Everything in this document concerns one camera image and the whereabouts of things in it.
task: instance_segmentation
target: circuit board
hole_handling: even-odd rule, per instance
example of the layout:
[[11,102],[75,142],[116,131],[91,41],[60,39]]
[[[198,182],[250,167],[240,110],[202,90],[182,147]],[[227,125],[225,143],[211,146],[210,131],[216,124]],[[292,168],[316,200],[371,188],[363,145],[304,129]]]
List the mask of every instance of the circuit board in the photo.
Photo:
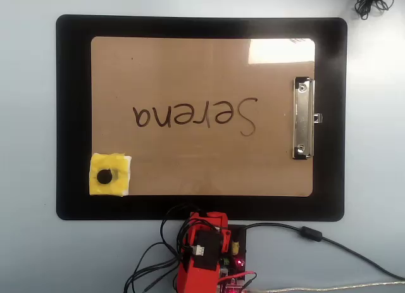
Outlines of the circuit board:
[[[240,274],[246,270],[246,231],[244,225],[229,225],[231,231],[228,252],[221,257],[220,278]],[[245,284],[245,276],[231,278],[224,284],[218,284],[217,293],[240,293]]]

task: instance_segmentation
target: table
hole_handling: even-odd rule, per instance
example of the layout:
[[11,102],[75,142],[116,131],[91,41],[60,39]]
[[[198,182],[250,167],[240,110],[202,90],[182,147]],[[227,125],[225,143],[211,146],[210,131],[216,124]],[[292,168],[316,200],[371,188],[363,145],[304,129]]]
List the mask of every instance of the table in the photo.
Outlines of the table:
[[[405,0],[365,22],[353,6],[354,0],[0,0],[1,291],[121,292],[144,249],[158,240],[157,221],[56,216],[55,21],[65,13],[344,18],[346,214],[337,223],[305,224],[405,275]],[[168,236],[177,227],[170,223]],[[248,237],[247,268],[259,275],[256,288],[391,280],[326,243],[283,229],[252,229]],[[146,261],[168,256],[157,251]],[[157,276],[140,282],[139,289]],[[170,286],[167,279],[150,292],[169,292]]]

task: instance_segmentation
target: metal clip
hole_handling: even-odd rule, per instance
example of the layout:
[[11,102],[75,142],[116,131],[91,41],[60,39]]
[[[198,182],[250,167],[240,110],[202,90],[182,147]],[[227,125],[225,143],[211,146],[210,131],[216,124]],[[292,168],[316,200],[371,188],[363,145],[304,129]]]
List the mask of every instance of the metal clip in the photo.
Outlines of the metal clip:
[[322,122],[322,114],[314,113],[315,81],[309,77],[294,80],[294,134],[292,157],[314,156],[314,123]]

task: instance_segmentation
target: black cable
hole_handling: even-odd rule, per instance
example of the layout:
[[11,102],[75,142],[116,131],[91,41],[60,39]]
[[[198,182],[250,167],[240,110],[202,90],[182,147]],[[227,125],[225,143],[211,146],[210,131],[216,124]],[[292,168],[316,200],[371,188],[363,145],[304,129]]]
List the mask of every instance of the black cable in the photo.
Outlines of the black cable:
[[356,4],[354,5],[354,9],[362,20],[367,20],[372,6],[383,12],[389,10],[393,3],[394,0],[391,0],[390,5],[388,5],[388,3],[386,3],[384,0],[357,0]]
[[241,228],[240,231],[241,230],[247,230],[249,228],[255,228],[255,227],[288,228],[289,230],[294,230],[294,231],[298,232],[299,235],[301,235],[304,238],[311,239],[311,240],[317,241],[317,242],[326,241],[326,242],[328,242],[330,244],[333,244],[334,246],[339,247],[342,250],[354,255],[355,257],[365,261],[369,265],[374,266],[380,272],[382,272],[382,273],[384,273],[384,274],[386,274],[386,275],[388,275],[388,276],[390,276],[392,278],[395,278],[395,279],[398,279],[398,280],[401,280],[401,281],[405,281],[404,277],[401,277],[399,275],[396,275],[396,274],[393,274],[393,273],[387,271],[386,269],[382,268],[380,265],[376,264],[374,261],[370,260],[369,258],[357,253],[356,251],[353,251],[352,249],[349,249],[346,246],[343,246],[342,244],[339,244],[338,242],[336,242],[336,241],[334,241],[332,239],[324,237],[320,231],[314,230],[312,228],[308,228],[308,227],[297,228],[297,227],[293,227],[292,225],[286,225],[284,223],[263,222],[263,223],[253,223],[252,225],[247,225],[247,226]]
[[341,248],[342,250],[345,250],[346,252],[349,252],[349,253],[352,254],[352,255],[355,255],[356,257],[358,257],[358,258],[362,259],[363,261],[369,263],[370,265],[372,265],[372,266],[374,266],[375,268],[377,268],[378,270],[380,270],[382,273],[384,273],[384,274],[386,274],[386,275],[388,275],[388,276],[391,276],[392,278],[395,278],[395,279],[398,279],[398,280],[402,280],[402,281],[405,280],[405,277],[401,277],[401,276],[399,276],[399,275],[396,275],[396,274],[393,274],[393,273],[387,271],[387,270],[384,269],[382,266],[376,264],[374,261],[372,261],[372,260],[368,259],[367,257],[365,257],[365,256],[363,256],[363,255],[357,253],[356,251],[353,251],[352,249],[349,249],[349,248],[346,247],[346,246],[343,246],[342,244],[339,244],[339,243],[336,242],[336,241],[333,241],[332,239],[323,237],[322,240],[324,240],[324,241],[326,241],[326,242],[329,242],[330,244],[333,244],[334,246],[337,246],[337,247]]
[[176,273],[176,275],[173,277],[173,281],[171,282],[171,285],[173,286],[173,289],[174,289],[174,291],[176,291],[176,293],[178,293],[178,290],[177,290],[177,282],[176,282],[176,280],[177,280],[177,275],[178,275],[178,273]]
[[[127,281],[125,282],[124,285],[124,293],[128,292],[129,287],[131,286],[132,292],[135,293],[135,288],[134,288],[134,282],[137,279],[140,279],[141,277],[148,275],[152,272],[156,272],[162,269],[166,269],[166,268],[170,268],[173,265],[175,265],[173,268],[171,268],[169,271],[167,271],[166,273],[162,274],[161,276],[159,276],[156,280],[154,280],[152,283],[150,283],[144,290],[143,293],[146,293],[147,291],[149,291],[151,288],[153,288],[158,282],[160,282],[163,278],[165,278],[167,275],[169,275],[172,271],[176,270],[178,268],[178,266],[180,265],[180,261],[182,260],[182,256],[183,256],[183,252],[182,250],[185,249],[183,240],[184,237],[186,235],[186,233],[188,232],[188,230],[190,229],[190,227],[192,227],[193,225],[197,225],[197,224],[202,224],[202,225],[207,225],[209,226],[211,229],[216,230],[216,228],[210,224],[208,221],[206,220],[198,220],[197,218],[188,218],[184,221],[183,225],[181,226],[179,233],[177,235],[177,250],[171,246],[169,243],[167,243],[164,235],[163,235],[163,228],[165,223],[168,221],[169,215],[177,212],[177,211],[181,211],[183,209],[192,209],[195,212],[199,212],[201,214],[206,214],[205,212],[201,211],[199,208],[195,207],[194,205],[190,205],[190,204],[179,204],[177,206],[172,207],[171,209],[169,209],[165,215],[165,219],[162,220],[161,225],[160,225],[160,237],[161,237],[161,242],[156,242],[152,245],[150,245],[145,252],[142,254],[142,256],[140,257],[140,260],[137,264],[137,267],[135,268],[134,272],[131,274],[131,276],[129,276],[129,278],[127,279]],[[167,261],[161,262],[161,263],[157,263],[155,265],[151,265],[151,266],[147,266],[143,269],[139,269],[139,266],[142,262],[142,260],[144,259],[144,256],[146,255],[146,253],[152,249],[154,246],[163,244],[165,245],[165,247],[173,254],[173,258],[169,259]],[[173,288],[177,291],[177,288],[174,284],[175,278],[173,279]]]

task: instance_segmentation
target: red device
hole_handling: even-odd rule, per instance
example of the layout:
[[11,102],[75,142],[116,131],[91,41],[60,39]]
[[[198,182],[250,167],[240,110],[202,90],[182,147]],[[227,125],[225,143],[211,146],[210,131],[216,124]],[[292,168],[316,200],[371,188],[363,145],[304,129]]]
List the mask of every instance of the red device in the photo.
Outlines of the red device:
[[[207,217],[199,216],[199,213],[192,213],[191,218],[206,220],[210,224],[218,227],[218,232],[213,233],[212,228],[207,225],[197,224],[193,225],[188,234],[188,243],[190,246],[198,247],[200,252],[185,259],[180,263],[177,278],[177,290],[178,293],[216,293],[218,280],[220,278],[220,255],[228,252],[230,243],[230,231],[228,230],[228,217],[225,213],[210,212],[207,213]],[[204,237],[208,235],[215,235],[216,239],[210,239],[219,242],[218,258],[216,264],[212,267],[213,256],[216,257],[216,253],[212,252],[213,247],[216,245],[204,245],[207,240]],[[206,252],[210,252],[210,267],[206,267],[204,264],[204,256],[208,257],[208,254],[201,255]]]

